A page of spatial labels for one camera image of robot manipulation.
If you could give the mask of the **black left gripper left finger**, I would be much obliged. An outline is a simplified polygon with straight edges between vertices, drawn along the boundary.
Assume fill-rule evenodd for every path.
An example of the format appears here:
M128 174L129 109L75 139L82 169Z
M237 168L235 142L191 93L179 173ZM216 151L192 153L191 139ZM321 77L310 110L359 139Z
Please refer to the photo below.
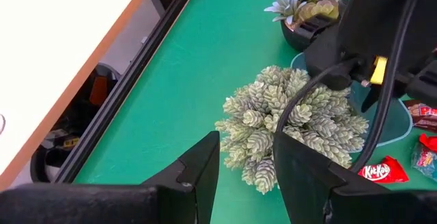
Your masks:
M138 185L24 184L1 192L2 223L209 223L219 176L209 132Z

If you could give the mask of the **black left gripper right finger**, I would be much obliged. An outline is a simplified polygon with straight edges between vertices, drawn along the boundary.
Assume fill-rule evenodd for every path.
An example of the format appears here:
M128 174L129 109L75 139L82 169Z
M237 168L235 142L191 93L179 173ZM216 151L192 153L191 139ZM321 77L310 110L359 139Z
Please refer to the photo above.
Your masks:
M436 224L434 191L391 191L284 132L275 134L273 152L291 223Z

